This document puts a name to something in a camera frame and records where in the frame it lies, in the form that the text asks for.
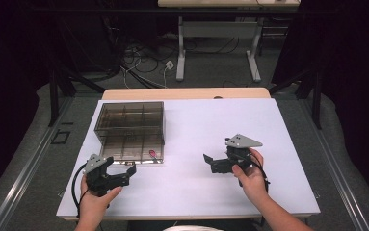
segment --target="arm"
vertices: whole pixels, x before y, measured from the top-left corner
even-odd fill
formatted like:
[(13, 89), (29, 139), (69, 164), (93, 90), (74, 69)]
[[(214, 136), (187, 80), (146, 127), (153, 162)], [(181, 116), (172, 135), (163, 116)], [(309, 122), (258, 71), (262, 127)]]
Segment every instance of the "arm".
[(116, 187), (107, 194), (97, 197), (88, 190), (86, 176), (81, 181), (80, 218), (75, 231), (96, 230), (105, 215), (109, 203), (121, 192), (121, 187)]
[[(250, 153), (252, 160), (263, 166), (262, 155), (252, 148)], [(273, 230), (312, 230), (269, 197), (265, 191), (262, 172), (257, 167), (249, 167), (244, 172), (235, 165), (232, 171), (241, 181), (248, 200), (256, 206)]]

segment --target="black curtain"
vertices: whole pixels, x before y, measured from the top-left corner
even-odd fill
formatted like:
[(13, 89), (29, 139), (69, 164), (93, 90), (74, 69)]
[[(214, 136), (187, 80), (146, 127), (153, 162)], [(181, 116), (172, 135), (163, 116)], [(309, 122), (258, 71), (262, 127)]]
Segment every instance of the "black curtain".
[(0, 1), (0, 176), (33, 120), (36, 90), (48, 83), (36, 43), (23, 25), (16, 3)]
[(369, 1), (303, 0), (299, 11), (304, 10), (339, 14), (293, 21), (273, 83), (322, 65), (322, 93), (334, 102), (346, 149), (369, 184)]

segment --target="electrical outlet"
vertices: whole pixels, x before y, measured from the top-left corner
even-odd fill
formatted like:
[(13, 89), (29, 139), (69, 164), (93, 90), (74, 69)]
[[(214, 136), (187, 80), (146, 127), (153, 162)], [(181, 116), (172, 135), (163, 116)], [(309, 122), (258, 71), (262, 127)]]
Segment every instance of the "electrical outlet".
[(168, 61), (167, 63), (166, 63), (166, 68), (167, 69), (172, 69), (174, 67), (174, 64), (172, 63), (172, 61)]

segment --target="white desk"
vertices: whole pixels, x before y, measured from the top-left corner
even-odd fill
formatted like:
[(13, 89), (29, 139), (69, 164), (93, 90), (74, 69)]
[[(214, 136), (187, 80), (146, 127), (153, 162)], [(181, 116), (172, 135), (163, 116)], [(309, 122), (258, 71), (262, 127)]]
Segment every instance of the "white desk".
[[(169, 8), (293, 8), (296, 9), (300, 0), (158, 0), (159, 7)], [(251, 50), (247, 51), (250, 73), (254, 82), (260, 82), (260, 74), (255, 56), (262, 31), (263, 18), (254, 22), (186, 22), (178, 18), (178, 61), (176, 80), (184, 80), (185, 50), (184, 38), (253, 38)]]
[[(94, 112), (88, 134), (75, 164), (83, 165), (100, 142), (93, 131), (101, 105)], [(320, 213), (301, 162), (274, 99), (164, 100), (166, 113), (165, 162), (138, 165), (120, 195), (106, 211), (107, 219), (257, 218), (260, 213), (247, 200), (232, 174), (213, 174), (202, 157), (225, 158), (224, 138), (237, 133), (261, 141), (271, 197), (295, 216)], [(109, 167), (109, 174), (127, 167)], [(76, 196), (79, 198), (80, 177)], [(75, 219), (71, 179), (57, 216)]]

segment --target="table leg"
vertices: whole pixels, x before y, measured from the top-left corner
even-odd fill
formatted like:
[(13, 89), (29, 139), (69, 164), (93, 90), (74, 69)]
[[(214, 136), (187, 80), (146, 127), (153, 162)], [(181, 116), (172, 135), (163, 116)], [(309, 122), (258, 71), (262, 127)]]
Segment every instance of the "table leg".
[(184, 62), (185, 62), (185, 50), (184, 50), (184, 35), (183, 35), (183, 18), (178, 17), (178, 62), (177, 62), (177, 81), (184, 80)]
[(263, 18), (258, 18), (256, 27), (255, 27), (255, 32), (254, 32), (252, 48), (251, 50), (247, 51), (248, 63), (250, 64), (250, 72), (252, 74), (252, 79), (254, 82), (261, 81), (255, 56), (256, 56), (256, 51), (258, 48), (258, 43), (260, 40), (262, 25), (263, 25)]

